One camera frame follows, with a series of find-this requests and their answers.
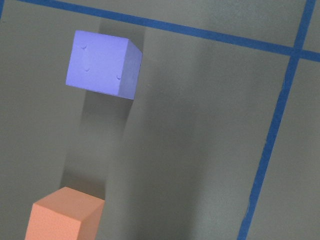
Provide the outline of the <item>orange foam block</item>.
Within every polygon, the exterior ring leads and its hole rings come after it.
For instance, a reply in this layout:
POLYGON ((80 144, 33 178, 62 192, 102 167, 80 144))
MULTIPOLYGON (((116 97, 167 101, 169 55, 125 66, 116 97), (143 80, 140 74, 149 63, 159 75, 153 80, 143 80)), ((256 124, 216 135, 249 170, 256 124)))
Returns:
POLYGON ((63 187, 32 205, 26 240, 94 240, 105 201, 63 187))

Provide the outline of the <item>purple foam block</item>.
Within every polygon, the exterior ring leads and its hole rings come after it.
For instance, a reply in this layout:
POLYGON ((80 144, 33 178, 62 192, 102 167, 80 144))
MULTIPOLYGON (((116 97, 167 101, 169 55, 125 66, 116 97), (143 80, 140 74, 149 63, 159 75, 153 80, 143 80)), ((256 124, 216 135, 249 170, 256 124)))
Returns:
POLYGON ((143 54, 124 37, 77 30, 66 85, 133 100, 143 54))

